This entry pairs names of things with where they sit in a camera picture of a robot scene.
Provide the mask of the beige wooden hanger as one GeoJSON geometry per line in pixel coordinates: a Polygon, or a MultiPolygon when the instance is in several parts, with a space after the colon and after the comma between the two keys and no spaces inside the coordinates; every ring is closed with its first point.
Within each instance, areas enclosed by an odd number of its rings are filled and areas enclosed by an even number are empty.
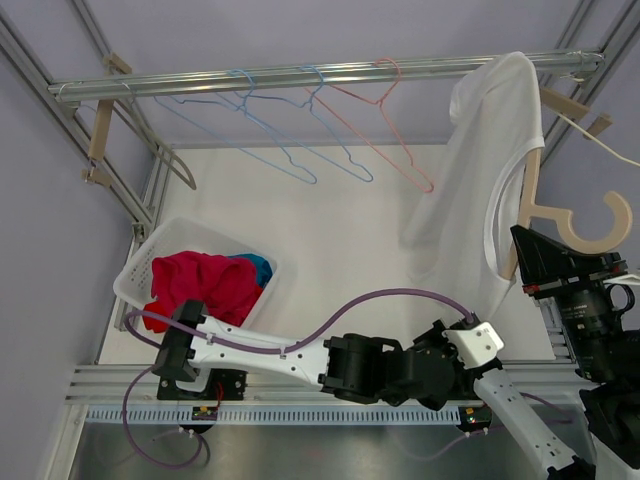
{"type": "Polygon", "coordinates": [[[583,253],[600,253],[624,244],[635,222],[630,182],[621,167],[593,158],[541,161],[540,148],[508,158],[499,170],[487,210],[487,261],[510,280],[523,264],[507,230],[539,221],[560,241],[583,253]]]}

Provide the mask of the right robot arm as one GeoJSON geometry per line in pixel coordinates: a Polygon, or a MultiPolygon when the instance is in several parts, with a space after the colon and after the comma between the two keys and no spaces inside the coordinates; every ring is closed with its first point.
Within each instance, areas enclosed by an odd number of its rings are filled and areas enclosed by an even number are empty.
{"type": "Polygon", "coordinates": [[[467,363],[454,389],[478,396],[498,416],[541,479],[636,479],[639,476],[639,332],[623,315],[636,304],[627,264],[616,252],[587,254],[523,226],[511,229],[525,294],[552,299],[577,375],[596,460],[578,456],[530,407],[497,361],[467,363]]]}

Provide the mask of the blue t shirt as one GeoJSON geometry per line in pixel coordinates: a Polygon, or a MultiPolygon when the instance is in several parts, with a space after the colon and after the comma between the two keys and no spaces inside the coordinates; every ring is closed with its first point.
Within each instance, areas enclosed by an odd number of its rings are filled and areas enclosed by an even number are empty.
{"type": "Polygon", "coordinates": [[[246,259],[252,263],[256,270],[256,284],[261,288],[265,289],[269,284],[271,279],[273,278],[273,270],[269,261],[254,253],[242,253],[237,255],[232,255],[234,259],[246,259]]]}

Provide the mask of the pink wire hanger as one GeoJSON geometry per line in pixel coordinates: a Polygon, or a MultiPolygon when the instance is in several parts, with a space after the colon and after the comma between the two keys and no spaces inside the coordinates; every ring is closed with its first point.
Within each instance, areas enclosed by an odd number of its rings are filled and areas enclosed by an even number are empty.
{"type": "Polygon", "coordinates": [[[347,95],[347,96],[349,96],[349,97],[351,97],[353,99],[359,100],[359,101],[361,101],[363,103],[366,103],[368,105],[376,106],[378,108],[380,116],[382,117],[382,119],[386,123],[387,127],[390,129],[390,131],[393,134],[393,136],[394,136],[395,140],[397,141],[398,145],[402,148],[402,150],[406,154],[409,167],[414,172],[418,173],[422,177],[422,179],[425,181],[425,183],[418,182],[413,176],[411,176],[409,173],[407,173],[397,162],[392,160],[388,155],[386,155],[382,150],[380,150],[376,145],[374,145],[369,140],[368,137],[363,135],[360,130],[358,130],[354,125],[352,125],[345,118],[343,118],[328,103],[326,103],[324,100],[322,100],[317,95],[315,95],[315,99],[333,118],[335,118],[344,127],[346,127],[358,139],[362,140],[366,146],[368,146],[379,157],[381,157],[390,166],[392,166],[402,177],[404,177],[406,180],[408,180],[410,183],[412,183],[422,193],[424,193],[424,194],[432,193],[434,191],[434,188],[435,188],[434,182],[429,177],[429,175],[415,163],[415,157],[414,157],[412,151],[409,149],[408,145],[405,143],[404,138],[401,136],[401,134],[398,131],[395,123],[389,117],[389,115],[387,114],[386,109],[385,109],[385,102],[386,102],[387,98],[395,90],[395,88],[400,83],[400,81],[403,79],[402,69],[401,69],[401,67],[399,66],[399,64],[398,64],[398,62],[396,60],[394,60],[392,58],[389,58],[389,57],[383,57],[383,58],[380,58],[380,59],[376,60],[372,64],[372,66],[373,67],[389,66],[394,71],[393,82],[384,91],[384,93],[380,97],[378,97],[377,99],[370,99],[370,98],[364,97],[362,95],[354,93],[351,90],[348,90],[348,89],[345,89],[345,88],[339,87],[339,86],[331,85],[331,88],[333,90],[336,90],[336,91],[338,91],[338,92],[340,92],[340,93],[342,93],[344,95],[347,95]]]}

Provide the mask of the magenta t shirt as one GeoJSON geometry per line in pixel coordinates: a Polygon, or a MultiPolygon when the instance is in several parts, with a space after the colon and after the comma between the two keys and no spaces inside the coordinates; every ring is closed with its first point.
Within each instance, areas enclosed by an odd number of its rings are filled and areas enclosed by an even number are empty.
{"type": "Polygon", "coordinates": [[[263,292],[256,278],[246,258],[183,251],[152,261],[151,297],[168,316],[195,300],[216,319],[240,326],[263,292]]]}

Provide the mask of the white t shirt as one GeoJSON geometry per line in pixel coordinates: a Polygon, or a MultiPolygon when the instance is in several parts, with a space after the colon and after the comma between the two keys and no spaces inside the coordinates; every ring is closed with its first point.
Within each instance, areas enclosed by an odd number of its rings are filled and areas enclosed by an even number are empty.
{"type": "Polygon", "coordinates": [[[501,55],[454,86],[454,131],[400,236],[417,258],[412,279],[481,319],[499,310],[513,281],[502,275],[518,220],[528,154],[544,146],[539,83],[521,52],[501,55]]]}

